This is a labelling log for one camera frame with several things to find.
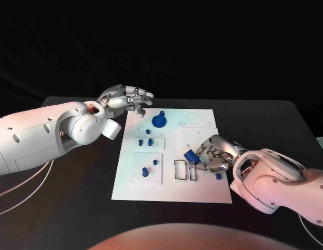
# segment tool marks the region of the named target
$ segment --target blue object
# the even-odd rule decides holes
[[[141,174],[143,174],[143,176],[144,176],[144,177],[147,177],[147,176],[148,176],[148,169],[147,169],[147,168],[143,168],[143,170],[141,170],[141,171],[143,171],[143,173],[141,173]]]
[[[202,161],[199,160],[196,154],[193,153],[193,150],[189,150],[186,153],[184,153],[184,158],[189,162],[195,162],[195,163],[200,163]]]
[[[160,111],[158,115],[153,117],[153,126],[161,128],[167,124],[167,119],[164,117],[164,111]]]

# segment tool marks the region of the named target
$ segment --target black table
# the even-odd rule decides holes
[[[43,106],[86,100],[94,98],[49,97]],[[308,168],[323,169],[323,151],[291,102],[156,99],[153,107],[213,109],[223,138],[249,149],[271,148]],[[124,126],[125,119],[121,115],[115,121]],[[122,133],[121,129],[114,141],[101,136],[91,145],[55,160],[49,178],[33,197],[0,216],[0,249],[86,249],[127,230],[171,222],[220,225],[298,248],[319,248],[291,210],[281,207],[267,215],[233,191],[232,204],[112,201]],[[1,176],[0,192],[37,169]],[[30,194],[45,173],[0,198],[0,211]],[[323,228],[306,224],[323,239]]]

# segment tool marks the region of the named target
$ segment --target hole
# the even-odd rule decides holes
[[[17,134],[13,134],[13,140],[19,143],[20,142],[20,136]]]
[[[46,133],[49,134],[50,133],[50,126],[49,126],[49,124],[43,124],[43,129],[45,129]]]

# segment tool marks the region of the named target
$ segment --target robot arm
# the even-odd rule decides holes
[[[255,209],[272,214],[284,206],[313,224],[323,226],[323,170],[306,169],[269,149],[248,151],[219,135],[205,141],[196,155],[205,150],[212,155],[209,163],[190,162],[189,166],[213,173],[220,166],[225,166],[223,171],[233,166],[231,189]]]
[[[111,140],[121,126],[109,118],[124,111],[144,117],[141,103],[154,95],[117,85],[95,101],[47,106],[0,118],[0,175],[40,166],[75,147],[92,143],[102,134]]]

